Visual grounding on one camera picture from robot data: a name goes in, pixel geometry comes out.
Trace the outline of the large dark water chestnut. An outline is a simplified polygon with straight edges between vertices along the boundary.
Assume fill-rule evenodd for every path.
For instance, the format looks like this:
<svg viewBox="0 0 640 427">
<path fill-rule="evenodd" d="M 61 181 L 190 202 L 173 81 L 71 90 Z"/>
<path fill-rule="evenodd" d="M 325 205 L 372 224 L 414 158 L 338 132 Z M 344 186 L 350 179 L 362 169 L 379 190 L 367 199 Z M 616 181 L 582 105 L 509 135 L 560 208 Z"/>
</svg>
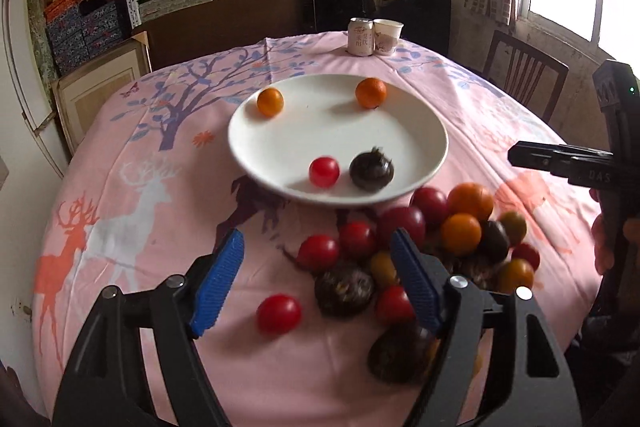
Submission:
<svg viewBox="0 0 640 427">
<path fill-rule="evenodd" d="M 351 319 L 370 305 L 375 291 L 371 275 L 358 268 L 336 268 L 314 280 L 314 298 L 325 317 Z"/>
</svg>

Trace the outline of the dark wooden chair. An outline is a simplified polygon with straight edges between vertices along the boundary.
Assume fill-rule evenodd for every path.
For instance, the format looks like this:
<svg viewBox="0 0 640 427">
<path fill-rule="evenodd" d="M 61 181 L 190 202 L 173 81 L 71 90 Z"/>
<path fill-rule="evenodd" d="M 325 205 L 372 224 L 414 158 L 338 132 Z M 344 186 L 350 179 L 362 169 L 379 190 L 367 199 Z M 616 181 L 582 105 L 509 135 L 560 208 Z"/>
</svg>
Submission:
<svg viewBox="0 0 640 427">
<path fill-rule="evenodd" d="M 510 50 L 506 77 L 504 77 L 504 92 L 524 106 L 532 101 L 544 73 L 547 70 L 555 73 L 553 87 L 541 116 L 541 119 L 548 124 L 559 102 L 570 69 L 551 55 L 496 29 L 482 69 L 482 77 L 486 80 L 490 80 L 491 67 L 499 46 L 505 46 Z"/>
</svg>

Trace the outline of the orange kumquat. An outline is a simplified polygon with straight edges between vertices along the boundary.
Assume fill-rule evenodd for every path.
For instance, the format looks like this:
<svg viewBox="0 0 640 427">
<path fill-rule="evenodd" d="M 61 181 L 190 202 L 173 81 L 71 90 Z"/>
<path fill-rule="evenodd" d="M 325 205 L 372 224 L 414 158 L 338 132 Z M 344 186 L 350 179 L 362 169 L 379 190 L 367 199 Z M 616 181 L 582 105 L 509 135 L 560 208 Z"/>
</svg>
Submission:
<svg viewBox="0 0 640 427">
<path fill-rule="evenodd" d="M 282 93 L 276 88 L 267 88 L 259 93 L 256 101 L 257 109 L 262 116 L 272 118 L 278 116 L 284 107 Z"/>
</svg>

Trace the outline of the white ceramic plate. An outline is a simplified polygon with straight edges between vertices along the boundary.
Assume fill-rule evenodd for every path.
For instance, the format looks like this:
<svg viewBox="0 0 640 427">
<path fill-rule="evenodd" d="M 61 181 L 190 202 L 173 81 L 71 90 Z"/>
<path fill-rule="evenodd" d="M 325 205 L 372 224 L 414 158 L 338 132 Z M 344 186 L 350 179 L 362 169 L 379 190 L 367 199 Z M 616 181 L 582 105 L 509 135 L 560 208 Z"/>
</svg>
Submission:
<svg viewBox="0 0 640 427">
<path fill-rule="evenodd" d="M 259 185 L 312 205 L 382 204 L 427 184 L 448 154 L 444 124 L 422 98 L 393 84 L 380 107 L 362 108 L 355 96 L 360 80 L 357 75 L 320 74 L 278 81 L 273 87 L 282 93 L 284 107 L 272 118 L 259 113 L 251 95 L 229 121 L 232 156 Z M 395 174 L 382 190 L 368 193 L 352 183 L 348 168 L 373 147 L 390 158 Z M 340 165 L 341 176 L 330 188 L 309 181 L 309 165 L 320 156 L 333 157 Z"/>
</svg>

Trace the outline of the orange tangerine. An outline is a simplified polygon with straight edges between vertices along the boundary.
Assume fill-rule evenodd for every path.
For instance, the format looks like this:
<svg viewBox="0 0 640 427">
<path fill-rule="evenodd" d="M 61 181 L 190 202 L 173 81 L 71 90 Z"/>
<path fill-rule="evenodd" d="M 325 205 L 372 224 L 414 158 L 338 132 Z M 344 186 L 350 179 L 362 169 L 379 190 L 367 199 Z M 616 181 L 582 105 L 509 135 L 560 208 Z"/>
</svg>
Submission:
<svg viewBox="0 0 640 427">
<path fill-rule="evenodd" d="M 360 81 L 355 89 L 358 104 L 365 109 L 375 109 L 387 98 L 386 83 L 381 79 L 369 77 Z"/>
</svg>

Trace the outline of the framed picture leaning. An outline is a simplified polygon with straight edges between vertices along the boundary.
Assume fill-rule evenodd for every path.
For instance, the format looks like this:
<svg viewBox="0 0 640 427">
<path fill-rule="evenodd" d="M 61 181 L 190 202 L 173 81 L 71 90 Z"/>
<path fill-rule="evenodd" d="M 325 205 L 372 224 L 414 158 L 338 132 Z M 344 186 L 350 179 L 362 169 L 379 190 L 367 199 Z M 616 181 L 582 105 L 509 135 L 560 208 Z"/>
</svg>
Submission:
<svg viewBox="0 0 640 427">
<path fill-rule="evenodd" d="M 149 38 L 142 31 L 53 83 L 70 155 L 75 154 L 104 103 L 151 70 Z"/>
</svg>

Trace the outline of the red cherry tomato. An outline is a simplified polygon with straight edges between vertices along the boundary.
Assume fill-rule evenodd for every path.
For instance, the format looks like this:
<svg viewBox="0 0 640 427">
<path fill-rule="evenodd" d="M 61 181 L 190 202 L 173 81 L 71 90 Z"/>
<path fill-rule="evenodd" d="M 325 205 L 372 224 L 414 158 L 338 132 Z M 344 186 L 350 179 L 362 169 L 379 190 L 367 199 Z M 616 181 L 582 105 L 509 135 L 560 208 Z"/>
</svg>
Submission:
<svg viewBox="0 0 640 427">
<path fill-rule="evenodd" d="M 303 310 L 300 303 L 285 294 L 266 298 L 256 310 L 258 329 L 265 335 L 277 336 L 291 332 L 300 324 Z"/>
<path fill-rule="evenodd" d="M 330 188 L 341 176 L 338 162 L 330 156 L 314 158 L 308 168 L 309 181 L 316 187 Z"/>
</svg>

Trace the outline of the white paper cup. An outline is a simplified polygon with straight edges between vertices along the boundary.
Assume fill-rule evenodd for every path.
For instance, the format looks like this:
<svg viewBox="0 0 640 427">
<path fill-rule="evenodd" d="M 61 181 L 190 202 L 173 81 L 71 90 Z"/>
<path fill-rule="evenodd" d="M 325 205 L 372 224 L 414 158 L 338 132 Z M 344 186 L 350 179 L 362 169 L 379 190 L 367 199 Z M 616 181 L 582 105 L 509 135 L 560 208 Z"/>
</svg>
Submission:
<svg viewBox="0 0 640 427">
<path fill-rule="evenodd" d="M 393 55 L 398 46 L 403 23 L 396 20 L 384 20 L 377 18 L 373 21 L 374 52 L 378 55 Z"/>
</svg>

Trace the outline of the large red plum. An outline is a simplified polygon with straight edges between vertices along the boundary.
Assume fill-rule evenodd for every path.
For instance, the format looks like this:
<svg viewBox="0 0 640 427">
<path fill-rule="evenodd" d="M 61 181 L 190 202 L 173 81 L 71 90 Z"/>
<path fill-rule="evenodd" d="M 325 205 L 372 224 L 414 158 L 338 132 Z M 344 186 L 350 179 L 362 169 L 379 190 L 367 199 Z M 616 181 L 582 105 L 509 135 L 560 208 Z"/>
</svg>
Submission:
<svg viewBox="0 0 640 427">
<path fill-rule="evenodd" d="M 419 208 L 414 206 L 393 207 L 378 216 L 376 224 L 376 240 L 382 251 L 390 249 L 393 233 L 404 229 L 416 247 L 422 248 L 425 243 L 425 220 Z"/>
</svg>

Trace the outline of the pink drink can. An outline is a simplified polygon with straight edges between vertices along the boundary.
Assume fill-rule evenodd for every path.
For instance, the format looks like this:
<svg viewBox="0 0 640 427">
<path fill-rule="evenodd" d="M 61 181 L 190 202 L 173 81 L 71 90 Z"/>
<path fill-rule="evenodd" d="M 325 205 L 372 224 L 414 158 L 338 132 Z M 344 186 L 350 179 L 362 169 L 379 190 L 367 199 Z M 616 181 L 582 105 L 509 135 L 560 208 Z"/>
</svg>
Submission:
<svg viewBox="0 0 640 427">
<path fill-rule="evenodd" d="M 347 29 L 347 52 L 353 56 L 370 56 L 374 52 L 373 20 L 352 17 Z"/>
</svg>

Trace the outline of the pink deer print tablecloth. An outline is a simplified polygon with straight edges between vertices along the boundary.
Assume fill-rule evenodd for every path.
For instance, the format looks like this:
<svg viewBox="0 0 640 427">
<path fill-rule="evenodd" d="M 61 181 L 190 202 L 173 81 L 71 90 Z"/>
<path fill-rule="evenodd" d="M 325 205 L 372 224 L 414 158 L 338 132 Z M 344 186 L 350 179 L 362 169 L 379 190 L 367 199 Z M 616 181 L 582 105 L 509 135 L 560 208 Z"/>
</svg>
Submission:
<svg viewBox="0 0 640 427">
<path fill-rule="evenodd" d="M 314 282 L 290 254 L 312 234 L 334 235 L 346 213 L 290 202 L 243 173 L 228 147 L 229 119 L 267 84 L 332 72 L 378 77 L 423 98 L 444 123 L 442 191 L 471 181 L 499 211 L 519 211 L 541 264 L 534 293 L 561 346 L 597 294 L 588 192 L 547 173 L 515 169 L 518 141 L 556 134 L 513 98 L 435 52 L 403 41 L 391 56 L 356 57 L 341 32 L 264 39 L 172 65 L 115 93 L 75 153 L 43 239 L 34 299 L 35 361 L 52 407 L 64 364 L 106 285 L 157 286 L 239 229 L 241 271 L 216 325 L 196 344 L 224 410 L 237 426 L 398 426 L 416 387 L 373 378 L 366 358 L 380 325 L 371 312 L 327 319 Z M 263 334 L 256 310 L 285 294 L 303 310 L 283 335 Z"/>
</svg>

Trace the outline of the red cherry tomato front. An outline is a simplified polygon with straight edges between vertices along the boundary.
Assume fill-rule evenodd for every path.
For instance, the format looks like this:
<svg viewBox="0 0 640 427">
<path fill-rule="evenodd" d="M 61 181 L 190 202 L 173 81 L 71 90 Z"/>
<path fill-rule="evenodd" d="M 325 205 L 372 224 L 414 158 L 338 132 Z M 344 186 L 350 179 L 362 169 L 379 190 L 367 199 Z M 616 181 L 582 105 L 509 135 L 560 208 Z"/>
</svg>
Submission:
<svg viewBox="0 0 640 427">
<path fill-rule="evenodd" d="M 303 310 L 300 303 L 285 294 L 266 298 L 256 310 L 258 329 L 265 335 L 277 336 L 291 332 L 300 324 Z"/>
</svg>

